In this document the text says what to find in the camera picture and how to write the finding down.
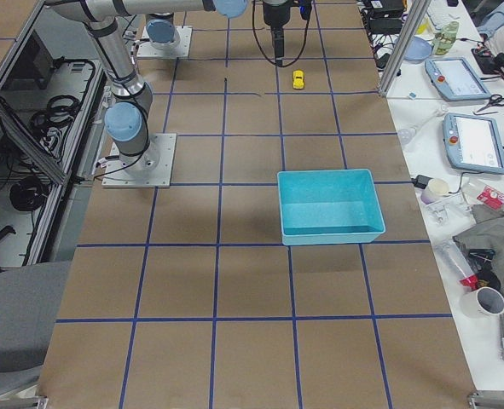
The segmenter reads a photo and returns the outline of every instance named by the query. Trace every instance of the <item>turquoise bin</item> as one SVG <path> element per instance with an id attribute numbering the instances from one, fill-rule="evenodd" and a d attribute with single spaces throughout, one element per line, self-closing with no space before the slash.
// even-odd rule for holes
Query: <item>turquoise bin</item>
<path id="1" fill-rule="evenodd" d="M 369 169 L 278 173 L 282 243 L 370 243 L 385 222 Z"/>

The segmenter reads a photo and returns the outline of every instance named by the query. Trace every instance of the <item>blue and white device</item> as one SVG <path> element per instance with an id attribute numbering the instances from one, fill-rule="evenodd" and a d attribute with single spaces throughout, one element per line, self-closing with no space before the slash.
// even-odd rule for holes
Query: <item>blue and white device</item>
<path id="1" fill-rule="evenodd" d="M 447 101 L 487 100 L 491 93 L 481 78 L 463 58 L 424 61 L 426 73 L 437 91 Z"/>
<path id="2" fill-rule="evenodd" d="M 443 140 L 453 168 L 504 175 L 504 151 L 493 118 L 448 113 Z"/>

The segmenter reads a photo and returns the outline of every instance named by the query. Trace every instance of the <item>metal base plate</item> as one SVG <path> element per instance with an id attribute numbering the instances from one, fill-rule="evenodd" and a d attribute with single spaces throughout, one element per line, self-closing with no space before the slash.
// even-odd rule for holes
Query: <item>metal base plate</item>
<path id="1" fill-rule="evenodd" d="M 151 43 L 140 44 L 140 48 L 136 54 L 138 59 L 164 59 L 175 60 L 176 58 L 188 58 L 189 49 L 191 48 L 191 26 L 177 26 L 178 34 L 180 35 L 180 43 L 174 47 L 166 49 L 156 49 Z M 144 29 L 142 40 L 149 38 L 148 32 Z"/>
<path id="2" fill-rule="evenodd" d="M 151 148 L 159 149 L 160 161 L 155 168 L 143 173 L 143 178 L 130 175 L 126 170 L 121 170 L 109 176 L 105 176 L 101 184 L 110 187 L 169 187 L 176 151 L 176 134 L 152 134 Z M 119 150 L 112 144 L 110 155 L 119 155 Z M 114 160 L 107 163 L 106 173 L 121 169 L 121 162 Z"/>

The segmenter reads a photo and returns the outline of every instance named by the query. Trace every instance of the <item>black scissors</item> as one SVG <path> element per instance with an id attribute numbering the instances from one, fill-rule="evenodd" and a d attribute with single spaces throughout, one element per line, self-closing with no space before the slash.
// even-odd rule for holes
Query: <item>black scissors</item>
<path id="1" fill-rule="evenodd" d="M 477 115 L 477 112 L 484 111 L 485 109 L 490 108 L 490 107 L 504 107 L 504 97 L 501 96 L 500 94 L 493 94 L 489 98 L 489 102 L 487 102 L 487 105 L 485 105 L 482 108 L 479 108 L 474 113 Z"/>

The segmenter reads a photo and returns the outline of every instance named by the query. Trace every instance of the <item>paper cup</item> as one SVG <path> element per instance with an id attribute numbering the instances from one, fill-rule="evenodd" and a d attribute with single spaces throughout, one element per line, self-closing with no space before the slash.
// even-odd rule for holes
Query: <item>paper cup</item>
<path id="1" fill-rule="evenodd" d="M 449 194 L 449 184 L 443 179 L 431 179 L 422 194 L 420 200 L 426 205 L 437 202 Z"/>
<path id="2" fill-rule="evenodd" d="M 462 312 L 470 318 L 482 318 L 504 313 L 504 296 L 494 288 L 481 287 L 460 299 Z"/>

